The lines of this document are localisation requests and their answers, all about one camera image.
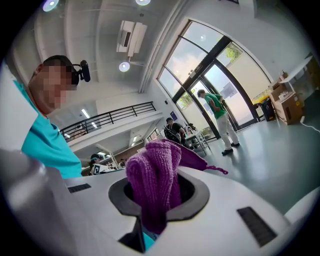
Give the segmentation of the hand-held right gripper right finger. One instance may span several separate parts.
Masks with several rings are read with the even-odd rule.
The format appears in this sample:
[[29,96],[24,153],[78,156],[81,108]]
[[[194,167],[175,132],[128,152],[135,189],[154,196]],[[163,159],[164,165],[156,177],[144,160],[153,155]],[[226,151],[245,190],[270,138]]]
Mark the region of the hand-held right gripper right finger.
[[227,177],[184,166],[177,169],[182,175],[204,182],[209,189],[209,200],[194,218],[170,221],[147,255],[273,256],[278,253],[281,244],[276,239],[259,246],[237,211],[251,207],[279,238],[290,223],[275,207]]

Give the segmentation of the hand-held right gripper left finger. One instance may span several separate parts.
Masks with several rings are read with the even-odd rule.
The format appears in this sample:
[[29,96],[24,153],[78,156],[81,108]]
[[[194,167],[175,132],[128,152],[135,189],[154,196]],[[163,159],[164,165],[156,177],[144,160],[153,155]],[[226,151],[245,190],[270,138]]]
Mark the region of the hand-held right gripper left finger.
[[141,207],[126,194],[124,170],[63,179],[51,170],[55,202],[81,256],[141,256]]

